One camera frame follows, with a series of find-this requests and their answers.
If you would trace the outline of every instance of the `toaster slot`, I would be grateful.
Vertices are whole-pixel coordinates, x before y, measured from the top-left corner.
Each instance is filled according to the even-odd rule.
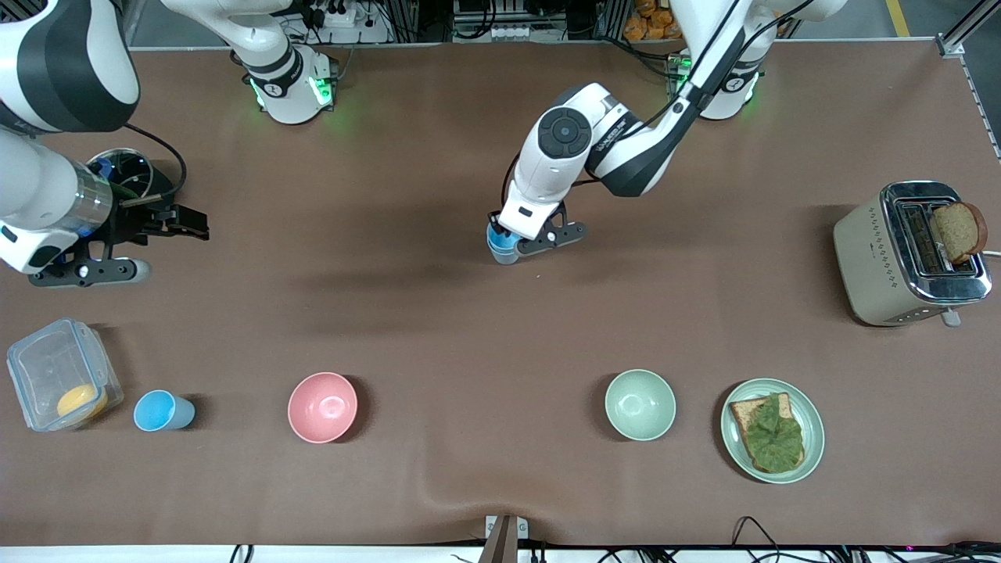
[[[897,212],[904,223],[910,250],[921,275],[969,275],[976,271],[972,259],[954,264],[945,253],[945,247],[932,227],[932,213],[951,201],[898,201]]]

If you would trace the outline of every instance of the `metal frame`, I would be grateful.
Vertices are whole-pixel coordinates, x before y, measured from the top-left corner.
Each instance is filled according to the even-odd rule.
[[[939,53],[945,58],[962,56],[963,41],[973,34],[985,21],[1001,9],[1001,0],[980,0],[952,29],[939,33],[935,38]]]

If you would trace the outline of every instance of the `bowl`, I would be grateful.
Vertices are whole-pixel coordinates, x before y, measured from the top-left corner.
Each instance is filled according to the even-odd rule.
[[[343,436],[358,414],[358,398],[343,376],[323,372],[302,380],[288,399],[288,424],[310,444]]]
[[[630,440],[657,440],[675,422],[675,392],[661,376],[630,370],[616,376],[605,392],[605,414]]]

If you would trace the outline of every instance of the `green bowl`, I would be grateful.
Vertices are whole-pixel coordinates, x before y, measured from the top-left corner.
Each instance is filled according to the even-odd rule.
[[[605,414],[630,440],[657,440],[675,422],[675,392],[661,376],[630,370],[616,376],[605,392]]]

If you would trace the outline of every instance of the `pink bowl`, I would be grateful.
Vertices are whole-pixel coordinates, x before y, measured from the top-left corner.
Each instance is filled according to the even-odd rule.
[[[313,374],[302,380],[288,399],[288,424],[310,444],[340,438],[358,414],[358,397],[343,376]]]

